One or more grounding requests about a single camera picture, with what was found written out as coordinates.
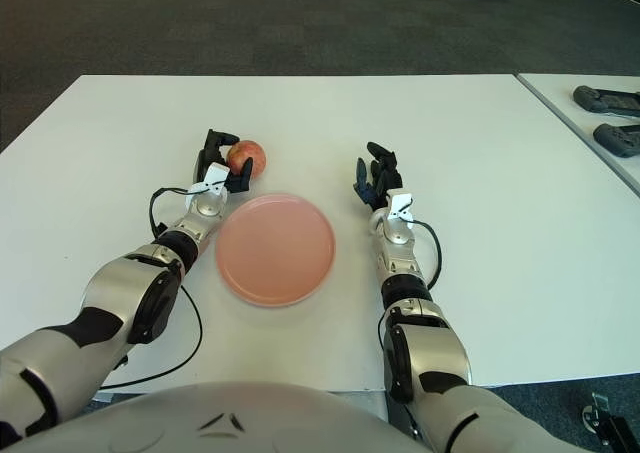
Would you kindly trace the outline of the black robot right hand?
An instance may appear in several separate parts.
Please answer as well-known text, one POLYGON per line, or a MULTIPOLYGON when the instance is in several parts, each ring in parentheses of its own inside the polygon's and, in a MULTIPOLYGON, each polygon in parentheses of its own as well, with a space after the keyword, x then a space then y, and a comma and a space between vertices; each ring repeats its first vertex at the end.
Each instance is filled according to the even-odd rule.
POLYGON ((365 205, 376 211, 388 206, 387 192, 402 188, 403 182, 394 152, 375 142, 368 142, 366 148, 373 160, 366 165, 362 158, 357 159, 353 189, 365 205))

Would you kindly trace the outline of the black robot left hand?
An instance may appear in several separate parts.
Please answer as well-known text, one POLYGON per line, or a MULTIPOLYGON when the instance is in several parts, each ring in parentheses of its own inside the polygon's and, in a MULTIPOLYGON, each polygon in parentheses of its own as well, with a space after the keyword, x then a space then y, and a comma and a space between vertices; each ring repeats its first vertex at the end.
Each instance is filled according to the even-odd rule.
POLYGON ((194 182, 203 181, 205 174, 211 165, 224 166, 228 169, 224 186, 230 193, 242 193, 249 190, 251 174, 253 170, 253 160, 246 159, 241 167, 233 170, 230 163, 223 157, 221 148, 223 146, 235 146, 240 142, 236 135, 226 132, 219 132, 209 129, 204 146, 199 151, 194 167, 194 182))

